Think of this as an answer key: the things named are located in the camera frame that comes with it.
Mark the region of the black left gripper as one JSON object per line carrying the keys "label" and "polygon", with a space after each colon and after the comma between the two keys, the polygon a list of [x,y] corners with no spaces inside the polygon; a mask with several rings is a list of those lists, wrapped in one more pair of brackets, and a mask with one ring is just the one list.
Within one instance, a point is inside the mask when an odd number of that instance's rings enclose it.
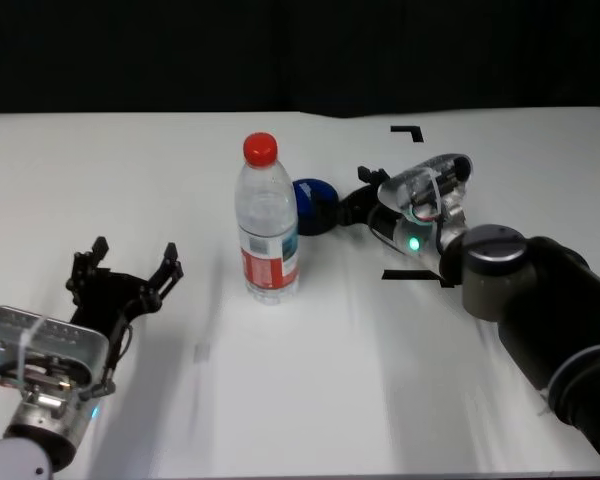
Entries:
{"label": "black left gripper", "polygon": [[126,325],[161,309],[184,272],[174,242],[167,244],[160,266],[147,281],[100,267],[108,251],[106,238],[98,236],[90,250],[76,252],[66,289],[76,306],[69,322],[98,332],[116,345]]}

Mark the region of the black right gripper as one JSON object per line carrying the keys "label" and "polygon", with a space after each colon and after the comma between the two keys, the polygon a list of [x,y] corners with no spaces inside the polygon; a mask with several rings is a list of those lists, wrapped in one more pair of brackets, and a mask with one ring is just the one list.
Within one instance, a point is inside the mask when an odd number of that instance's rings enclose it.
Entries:
{"label": "black right gripper", "polygon": [[365,224],[387,240],[393,239],[395,212],[384,206],[377,197],[378,187],[390,178],[384,169],[357,168],[358,179],[366,184],[339,202],[335,195],[316,193],[313,198],[315,222],[318,228],[337,225]]}

